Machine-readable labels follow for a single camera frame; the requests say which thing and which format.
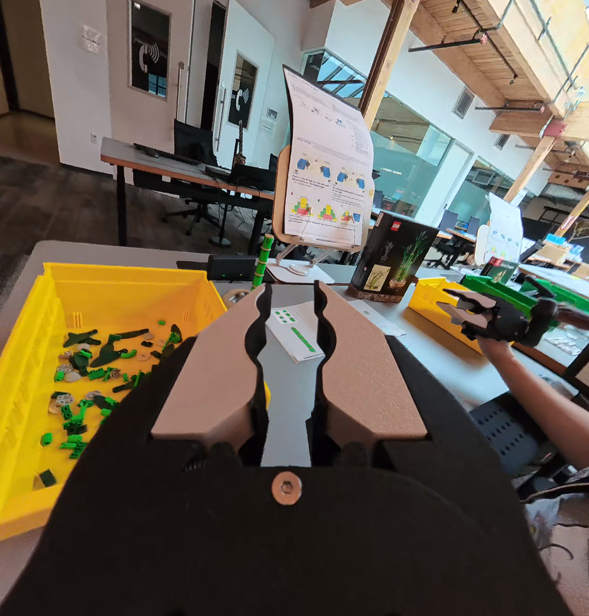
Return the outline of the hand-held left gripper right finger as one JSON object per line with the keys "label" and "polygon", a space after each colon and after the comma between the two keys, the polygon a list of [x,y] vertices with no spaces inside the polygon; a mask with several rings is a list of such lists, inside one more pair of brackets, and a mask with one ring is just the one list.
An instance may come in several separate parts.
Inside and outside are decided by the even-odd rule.
{"label": "hand-held left gripper right finger", "polygon": [[321,281],[314,282],[317,368],[306,421],[312,466],[331,466],[348,447],[373,459],[385,442],[424,441],[428,431],[382,330]]}

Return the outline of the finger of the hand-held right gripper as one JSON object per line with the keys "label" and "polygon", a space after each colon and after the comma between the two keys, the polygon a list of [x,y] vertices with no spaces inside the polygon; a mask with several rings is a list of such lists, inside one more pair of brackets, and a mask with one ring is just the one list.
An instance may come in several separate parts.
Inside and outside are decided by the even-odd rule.
{"label": "finger of the hand-held right gripper", "polygon": [[497,305],[497,300],[494,297],[488,297],[466,288],[443,288],[443,292],[456,297],[455,307],[467,312],[485,312]]}
{"label": "finger of the hand-held right gripper", "polygon": [[485,314],[475,314],[458,307],[448,307],[451,322],[460,327],[470,327],[477,331],[486,331],[489,320]]}

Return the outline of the pile of toy brick pieces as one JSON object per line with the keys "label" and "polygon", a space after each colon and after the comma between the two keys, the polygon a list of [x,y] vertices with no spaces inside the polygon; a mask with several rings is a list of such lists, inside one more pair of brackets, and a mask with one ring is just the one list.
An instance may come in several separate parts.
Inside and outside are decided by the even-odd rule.
{"label": "pile of toy brick pieces", "polygon": [[102,335],[69,333],[54,371],[46,420],[39,433],[33,490],[64,483],[98,430],[122,401],[158,372],[183,342],[175,323]]}

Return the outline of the yellow plastic parts bin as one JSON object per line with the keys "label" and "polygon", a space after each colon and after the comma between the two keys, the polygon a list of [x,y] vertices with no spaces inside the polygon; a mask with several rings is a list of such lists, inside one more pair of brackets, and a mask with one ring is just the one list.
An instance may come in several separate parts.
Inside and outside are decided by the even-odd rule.
{"label": "yellow plastic parts bin", "polygon": [[461,327],[452,322],[451,316],[437,305],[438,302],[456,306],[458,298],[445,292],[445,289],[458,291],[467,290],[458,282],[450,281],[445,277],[421,278],[416,283],[408,307],[414,310],[440,329],[451,334],[461,343],[482,355],[482,350],[476,340],[471,341],[461,332]]}
{"label": "yellow plastic parts bin", "polygon": [[[44,265],[0,355],[0,541],[59,524],[66,536],[89,538],[103,528],[151,532],[175,522],[184,488],[209,494],[218,443],[154,439],[152,427],[198,334],[227,311],[206,273],[193,270],[80,264]],[[183,342],[149,381],[133,390],[91,439],[60,485],[33,490],[38,437],[46,420],[54,371],[69,333],[102,335],[158,320],[177,324]]]}

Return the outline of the person's right forearm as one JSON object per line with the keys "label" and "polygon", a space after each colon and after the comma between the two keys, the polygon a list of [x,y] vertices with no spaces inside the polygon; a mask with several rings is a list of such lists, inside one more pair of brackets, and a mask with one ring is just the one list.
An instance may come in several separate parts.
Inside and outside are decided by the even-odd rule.
{"label": "person's right forearm", "polygon": [[509,347],[491,362],[512,395],[564,459],[579,470],[589,467],[589,411],[529,372]]}

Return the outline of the grey desk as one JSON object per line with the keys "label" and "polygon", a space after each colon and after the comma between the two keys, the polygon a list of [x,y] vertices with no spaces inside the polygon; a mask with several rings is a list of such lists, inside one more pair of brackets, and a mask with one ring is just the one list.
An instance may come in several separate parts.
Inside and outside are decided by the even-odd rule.
{"label": "grey desk", "polygon": [[323,303],[320,285],[274,285],[244,342],[252,401],[272,392],[262,461],[148,432],[200,338],[131,394],[29,537],[6,559],[0,615],[570,615],[522,520],[500,456],[454,395],[507,388],[493,366],[402,304],[380,335],[429,436],[389,436],[371,461],[316,466],[305,422],[330,365],[267,341],[268,305]]}

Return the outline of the printed task sheet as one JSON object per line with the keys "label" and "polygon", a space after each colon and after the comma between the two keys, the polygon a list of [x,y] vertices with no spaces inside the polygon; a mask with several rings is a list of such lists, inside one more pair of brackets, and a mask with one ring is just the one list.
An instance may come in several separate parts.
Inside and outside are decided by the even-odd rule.
{"label": "printed task sheet", "polygon": [[283,67],[290,112],[283,230],[302,242],[358,250],[375,184],[373,143],[359,109]]}

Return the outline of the person's right hand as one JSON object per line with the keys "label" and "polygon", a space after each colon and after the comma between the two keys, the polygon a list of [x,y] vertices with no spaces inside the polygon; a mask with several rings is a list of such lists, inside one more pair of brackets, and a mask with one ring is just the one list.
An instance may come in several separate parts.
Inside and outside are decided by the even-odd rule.
{"label": "person's right hand", "polygon": [[496,341],[481,336],[476,336],[476,340],[483,355],[497,369],[515,360],[512,347],[506,341]]}

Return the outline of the green plastic bin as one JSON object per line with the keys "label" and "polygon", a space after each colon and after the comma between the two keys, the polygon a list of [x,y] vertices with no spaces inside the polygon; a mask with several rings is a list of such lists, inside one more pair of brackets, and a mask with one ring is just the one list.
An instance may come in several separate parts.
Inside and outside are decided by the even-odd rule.
{"label": "green plastic bin", "polygon": [[[573,291],[569,291],[548,281],[534,279],[542,288],[551,292],[555,300],[559,303],[569,304],[570,306],[589,314],[589,299],[579,296]],[[520,289],[515,290],[507,285],[494,281],[491,277],[465,275],[460,284],[471,291],[499,297],[512,304],[524,315],[530,316],[531,308],[537,304],[539,299],[539,289],[529,281],[524,281]]]}

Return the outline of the small toy set box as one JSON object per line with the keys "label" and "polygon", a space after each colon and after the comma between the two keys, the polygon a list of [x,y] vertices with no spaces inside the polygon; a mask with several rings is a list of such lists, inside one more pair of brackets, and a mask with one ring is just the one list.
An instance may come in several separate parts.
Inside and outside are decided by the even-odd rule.
{"label": "small toy set box", "polygon": [[480,276],[490,278],[494,283],[507,285],[519,266],[519,262],[491,257],[483,266]]}

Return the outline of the white sheet on stand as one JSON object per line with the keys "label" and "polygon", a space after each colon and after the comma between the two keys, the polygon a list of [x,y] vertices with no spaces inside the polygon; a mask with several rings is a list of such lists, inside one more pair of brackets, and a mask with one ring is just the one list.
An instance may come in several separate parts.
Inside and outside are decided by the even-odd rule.
{"label": "white sheet on stand", "polygon": [[482,267],[492,258],[518,263],[523,240],[521,210],[490,192],[486,203],[490,218],[488,224],[481,225],[477,231],[475,266]]}

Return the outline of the black power box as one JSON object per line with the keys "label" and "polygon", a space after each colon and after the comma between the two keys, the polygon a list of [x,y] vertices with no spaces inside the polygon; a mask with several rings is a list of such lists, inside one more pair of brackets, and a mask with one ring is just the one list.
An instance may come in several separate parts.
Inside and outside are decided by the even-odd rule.
{"label": "black power box", "polygon": [[252,282],[257,260],[254,256],[209,255],[206,277],[209,281]]}

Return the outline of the toy bamboo stalk in tan pot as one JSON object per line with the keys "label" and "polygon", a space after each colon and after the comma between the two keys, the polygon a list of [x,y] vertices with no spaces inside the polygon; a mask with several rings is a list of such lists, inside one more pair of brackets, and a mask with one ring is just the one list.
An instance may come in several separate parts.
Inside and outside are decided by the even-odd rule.
{"label": "toy bamboo stalk in tan pot", "polygon": [[264,239],[260,248],[260,256],[256,263],[256,267],[252,277],[251,289],[231,289],[222,296],[222,302],[225,305],[226,309],[230,309],[243,298],[247,297],[252,291],[262,285],[264,274],[266,273],[266,268],[268,265],[269,254],[274,244],[274,239],[274,235],[270,233],[266,233],[264,235]]}

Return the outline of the person's printed shirt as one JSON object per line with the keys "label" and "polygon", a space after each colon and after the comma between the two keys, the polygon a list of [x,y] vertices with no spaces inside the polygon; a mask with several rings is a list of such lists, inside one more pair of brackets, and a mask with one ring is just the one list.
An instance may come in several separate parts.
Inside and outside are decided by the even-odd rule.
{"label": "person's printed shirt", "polygon": [[589,615],[589,467],[522,500],[538,554],[572,615]]}

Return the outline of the black office chair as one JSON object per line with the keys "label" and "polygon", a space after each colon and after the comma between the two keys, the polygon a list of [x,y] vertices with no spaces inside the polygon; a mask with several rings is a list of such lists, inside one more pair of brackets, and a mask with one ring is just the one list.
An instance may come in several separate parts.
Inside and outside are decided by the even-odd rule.
{"label": "black office chair", "polygon": [[[190,159],[202,163],[204,165],[214,165],[217,163],[213,153],[213,137],[212,133],[206,129],[194,127],[185,124],[178,120],[174,120],[174,154],[173,159],[182,162],[183,158]],[[167,222],[169,218],[180,216],[182,218],[192,217],[192,222],[185,232],[187,236],[192,234],[194,227],[202,219],[208,221],[211,225],[219,229],[219,235],[211,237],[209,242],[221,248],[231,246],[231,242],[224,236],[227,217],[227,206],[224,207],[222,221],[210,215],[208,206],[214,203],[215,197],[218,196],[217,187],[211,187],[206,184],[197,184],[190,181],[180,181],[172,178],[171,182],[190,186],[190,189],[184,188],[184,197],[186,203],[194,201],[196,207],[178,212],[169,212],[165,214],[161,221]]]}

